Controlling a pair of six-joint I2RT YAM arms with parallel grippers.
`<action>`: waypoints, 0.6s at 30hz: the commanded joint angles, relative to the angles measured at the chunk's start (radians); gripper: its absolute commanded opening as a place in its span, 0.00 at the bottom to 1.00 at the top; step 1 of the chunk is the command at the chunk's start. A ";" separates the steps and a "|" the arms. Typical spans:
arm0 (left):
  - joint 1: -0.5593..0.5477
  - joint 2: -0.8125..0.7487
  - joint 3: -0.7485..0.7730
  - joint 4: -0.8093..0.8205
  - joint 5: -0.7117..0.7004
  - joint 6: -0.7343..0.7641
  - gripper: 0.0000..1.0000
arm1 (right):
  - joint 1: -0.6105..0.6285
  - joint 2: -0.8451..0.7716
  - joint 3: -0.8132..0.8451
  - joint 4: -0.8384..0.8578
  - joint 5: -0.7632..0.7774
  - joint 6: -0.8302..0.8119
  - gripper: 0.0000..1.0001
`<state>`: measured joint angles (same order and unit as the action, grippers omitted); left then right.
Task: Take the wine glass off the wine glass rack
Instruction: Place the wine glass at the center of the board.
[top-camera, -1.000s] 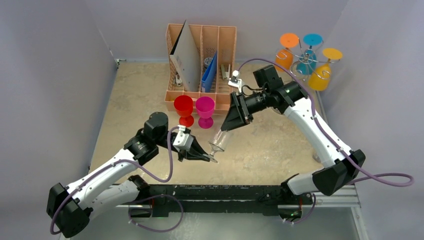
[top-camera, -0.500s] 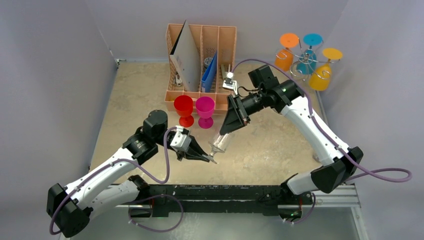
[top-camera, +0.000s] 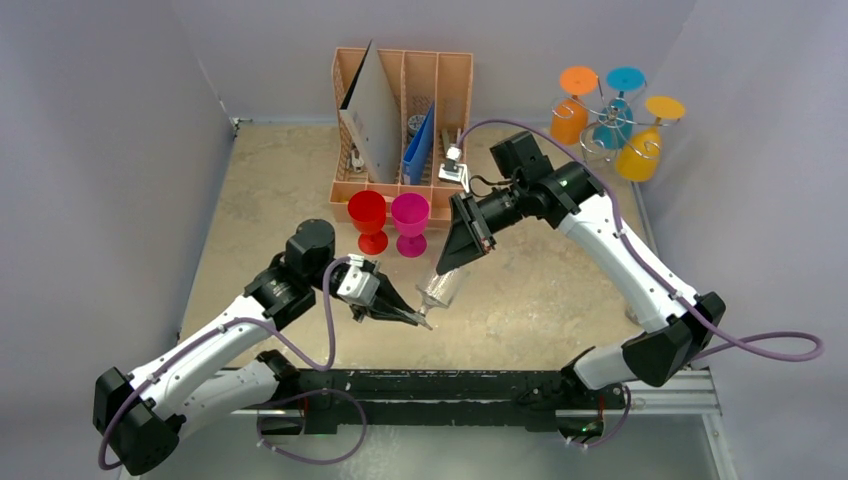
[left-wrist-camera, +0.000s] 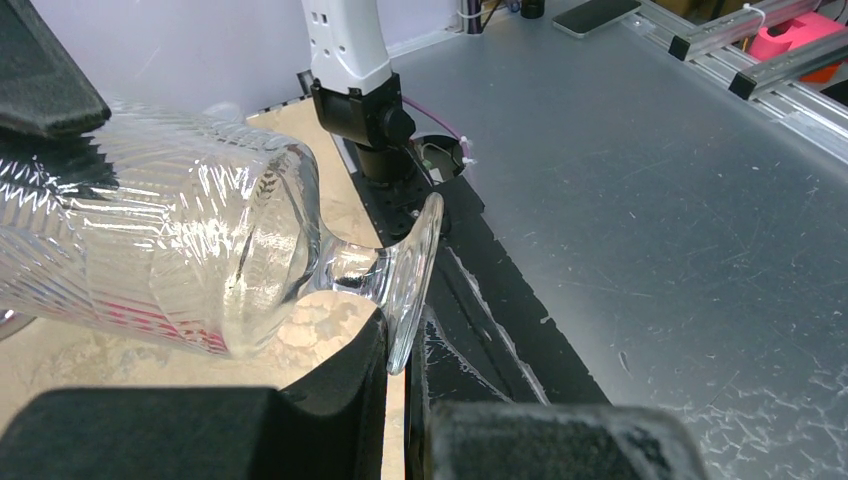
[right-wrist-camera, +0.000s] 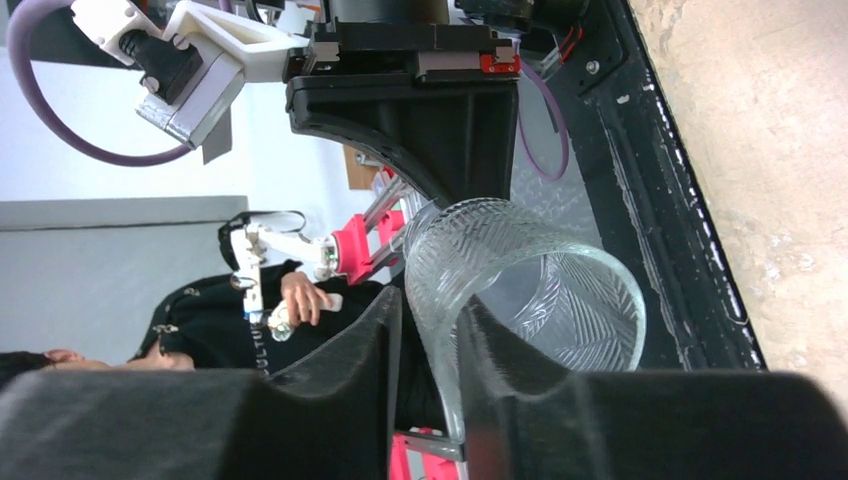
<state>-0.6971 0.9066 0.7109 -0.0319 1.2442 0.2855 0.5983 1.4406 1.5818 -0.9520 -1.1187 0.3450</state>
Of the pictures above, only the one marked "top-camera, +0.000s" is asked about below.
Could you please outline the clear glass wine glass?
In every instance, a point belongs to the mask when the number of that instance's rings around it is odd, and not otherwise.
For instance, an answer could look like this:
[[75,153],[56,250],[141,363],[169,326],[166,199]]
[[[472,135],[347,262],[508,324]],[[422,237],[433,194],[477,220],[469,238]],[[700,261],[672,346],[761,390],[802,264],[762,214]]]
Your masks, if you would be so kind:
[[421,297],[417,310],[421,326],[433,330],[426,320],[428,313],[434,308],[449,309],[470,275],[471,272],[465,267],[439,274],[435,263],[430,266],[415,285]]

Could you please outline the pink wine glass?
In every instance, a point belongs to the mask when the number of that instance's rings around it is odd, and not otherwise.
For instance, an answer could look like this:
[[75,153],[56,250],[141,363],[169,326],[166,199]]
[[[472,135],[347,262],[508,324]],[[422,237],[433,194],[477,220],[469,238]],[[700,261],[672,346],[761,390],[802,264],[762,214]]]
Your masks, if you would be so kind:
[[428,200],[417,193],[403,193],[392,201],[390,213],[398,233],[397,251],[407,258],[423,255],[428,246],[423,235],[429,224]]

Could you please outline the red wine glass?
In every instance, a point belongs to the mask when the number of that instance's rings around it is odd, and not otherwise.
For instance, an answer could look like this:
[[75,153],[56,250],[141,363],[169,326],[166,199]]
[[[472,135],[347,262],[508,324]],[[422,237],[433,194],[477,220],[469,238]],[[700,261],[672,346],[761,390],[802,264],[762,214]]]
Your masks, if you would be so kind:
[[386,207],[385,198],[375,191],[358,192],[347,204],[351,223],[359,232],[358,248],[363,254],[379,255],[388,246],[388,236],[383,231]]

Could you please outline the yellow wine glass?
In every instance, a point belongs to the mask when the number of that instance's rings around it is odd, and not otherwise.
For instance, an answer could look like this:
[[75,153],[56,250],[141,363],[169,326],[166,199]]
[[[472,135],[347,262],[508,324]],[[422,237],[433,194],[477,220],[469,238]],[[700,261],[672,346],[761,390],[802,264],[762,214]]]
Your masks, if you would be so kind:
[[615,163],[615,169],[622,178],[637,183],[651,179],[660,163],[662,121],[677,122],[686,114],[683,103],[669,96],[648,97],[645,108],[654,116],[654,121],[627,141]]

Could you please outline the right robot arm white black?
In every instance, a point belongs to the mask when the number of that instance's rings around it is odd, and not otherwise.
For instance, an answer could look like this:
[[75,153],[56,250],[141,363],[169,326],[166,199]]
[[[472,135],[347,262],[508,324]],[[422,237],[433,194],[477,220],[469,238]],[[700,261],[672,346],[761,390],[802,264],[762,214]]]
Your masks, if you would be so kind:
[[451,225],[439,275],[459,269],[493,250],[495,233],[535,217],[576,242],[625,297],[642,333],[619,345],[592,347],[567,364],[561,392],[576,407],[596,399],[602,388],[639,380],[663,386],[709,343],[699,322],[718,325],[726,304],[715,292],[700,294],[667,268],[617,222],[610,194],[582,164],[553,168],[532,133],[519,132],[491,147],[505,180],[485,197],[455,194]]

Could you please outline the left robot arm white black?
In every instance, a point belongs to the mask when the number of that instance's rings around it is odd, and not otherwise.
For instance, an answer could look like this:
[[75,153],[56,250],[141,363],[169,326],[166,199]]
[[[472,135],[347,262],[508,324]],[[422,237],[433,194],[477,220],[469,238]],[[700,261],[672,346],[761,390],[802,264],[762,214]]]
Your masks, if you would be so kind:
[[[160,465],[181,439],[234,410],[268,403],[284,409],[301,398],[297,369],[268,352],[226,375],[220,369],[269,337],[315,371],[336,358],[331,301],[349,306],[356,321],[370,318],[423,326],[426,319],[397,292],[379,265],[362,255],[338,257],[335,230],[321,219],[301,222],[269,266],[214,320],[183,343],[128,373],[112,367],[96,380],[93,425],[101,434],[100,469],[133,475]],[[282,331],[323,302],[329,340],[318,363]]]

